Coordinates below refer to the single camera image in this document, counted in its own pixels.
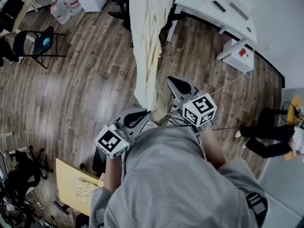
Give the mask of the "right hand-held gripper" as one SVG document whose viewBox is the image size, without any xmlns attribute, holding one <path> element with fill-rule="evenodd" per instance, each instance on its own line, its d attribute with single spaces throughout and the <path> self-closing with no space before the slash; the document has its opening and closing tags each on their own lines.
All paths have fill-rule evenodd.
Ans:
<svg viewBox="0 0 304 228">
<path fill-rule="evenodd" d="M 181 76 L 168 76 L 167 85 L 173 98 L 179 102 L 181 116 L 188 123 L 199 128 L 214 118 L 216 104 L 210 94 L 199 91 L 193 81 Z"/>
</svg>

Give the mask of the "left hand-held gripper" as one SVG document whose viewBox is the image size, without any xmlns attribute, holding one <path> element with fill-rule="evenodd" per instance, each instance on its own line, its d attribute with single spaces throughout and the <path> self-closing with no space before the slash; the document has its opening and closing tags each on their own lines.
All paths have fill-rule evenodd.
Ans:
<svg viewBox="0 0 304 228">
<path fill-rule="evenodd" d="M 151 112 L 146 108 L 122 111 L 101 129 L 95 138 L 97 147 L 111 159 L 121 156 L 135 144 L 134 138 L 142 131 L 150 116 Z"/>
</svg>

